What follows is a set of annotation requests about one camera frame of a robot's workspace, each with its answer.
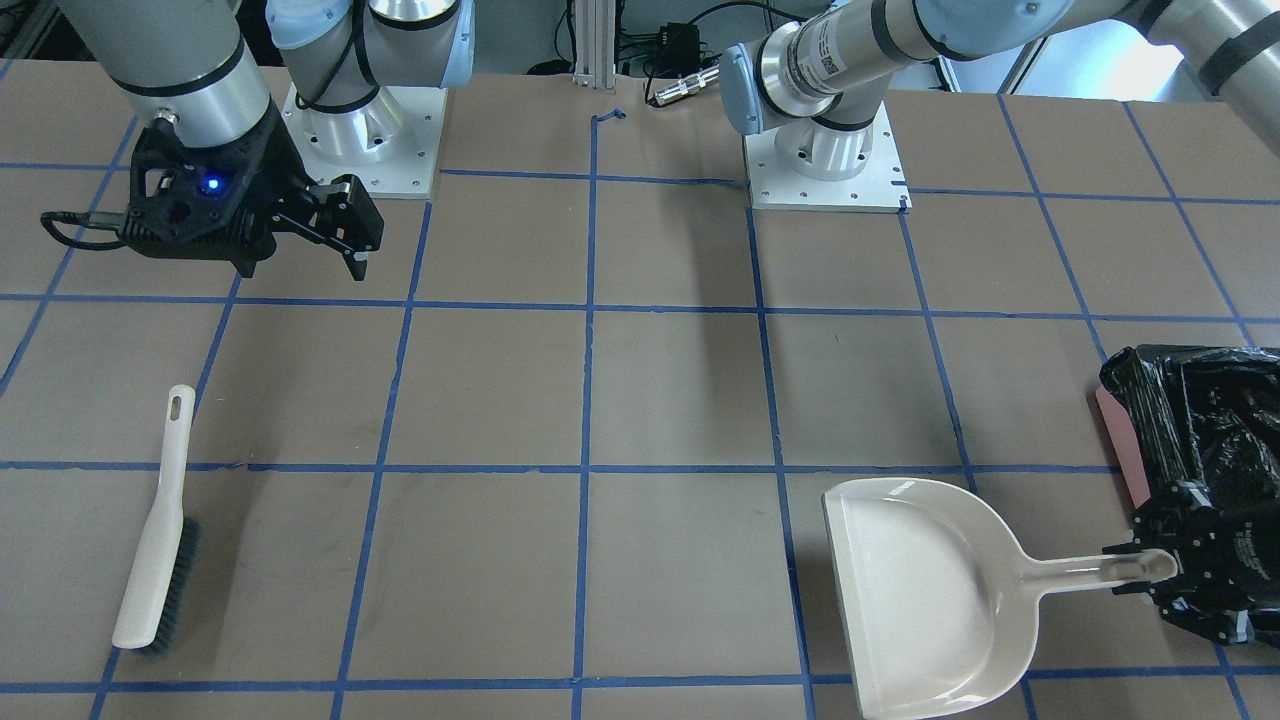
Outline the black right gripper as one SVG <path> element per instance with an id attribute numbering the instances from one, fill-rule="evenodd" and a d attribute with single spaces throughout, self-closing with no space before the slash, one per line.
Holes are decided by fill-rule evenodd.
<path id="1" fill-rule="evenodd" d="M 312 184 L 279 108 L 239 138 L 207 149 L 183 143 L 163 109 L 132 156 L 120 242 L 154 259 L 230 263 L 248 278 L 276 250 L 278 232 L 338 252 L 353 281 L 381 247 L 385 222 L 358 176 Z"/>

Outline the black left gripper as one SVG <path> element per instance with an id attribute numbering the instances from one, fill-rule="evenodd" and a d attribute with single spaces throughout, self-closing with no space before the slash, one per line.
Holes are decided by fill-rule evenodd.
<path id="1" fill-rule="evenodd" d="M 1152 601 L 1166 623 L 1220 646 L 1277 644 L 1277 501 L 1224 509 L 1189 484 L 1135 509 L 1133 539 L 1105 555 L 1162 550 L 1178 571 L 1165 582 L 1128 582 L 1115 596 Z"/>

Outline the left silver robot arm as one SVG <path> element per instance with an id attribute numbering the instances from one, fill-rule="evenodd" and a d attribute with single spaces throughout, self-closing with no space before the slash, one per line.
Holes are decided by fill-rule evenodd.
<path id="1" fill-rule="evenodd" d="M 837 1 L 726 50 L 722 102 L 744 136 L 870 123 L 890 77 L 1120 20 L 1196 68 L 1277 149 L 1275 1 Z M 1147 488 L 1125 551 L 1166 550 L 1174 578 L 1133 582 L 1165 621 L 1217 644 L 1277 643 L 1277 350 L 1140 345 L 1100 370 L 1100 406 L 1135 433 Z"/>

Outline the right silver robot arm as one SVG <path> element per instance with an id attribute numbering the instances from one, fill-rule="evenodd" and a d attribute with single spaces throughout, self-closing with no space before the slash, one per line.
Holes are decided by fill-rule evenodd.
<path id="1" fill-rule="evenodd" d="M 125 209 L 46 211 L 59 243 L 225 261 L 243 278 L 279 233 L 337 252 L 362 281 L 385 222 L 390 165 L 433 169 L 436 145 L 396 96 L 444 97 L 474 73 L 471 1 L 269 1 L 291 74 L 279 106 L 224 1 L 63 1 L 60 9 L 142 128 Z"/>

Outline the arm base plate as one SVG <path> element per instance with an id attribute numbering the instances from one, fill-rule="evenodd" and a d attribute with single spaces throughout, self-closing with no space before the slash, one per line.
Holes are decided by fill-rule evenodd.
<path id="1" fill-rule="evenodd" d="M 887 106 L 855 131 L 813 120 L 742 138 L 751 206 L 900 214 L 913 209 Z"/>
<path id="2" fill-rule="evenodd" d="M 321 183 L 355 174 L 374 199 L 429 200 L 442 146 L 445 88 L 384 87 L 353 111 L 326 114 L 282 104 L 307 173 Z"/>

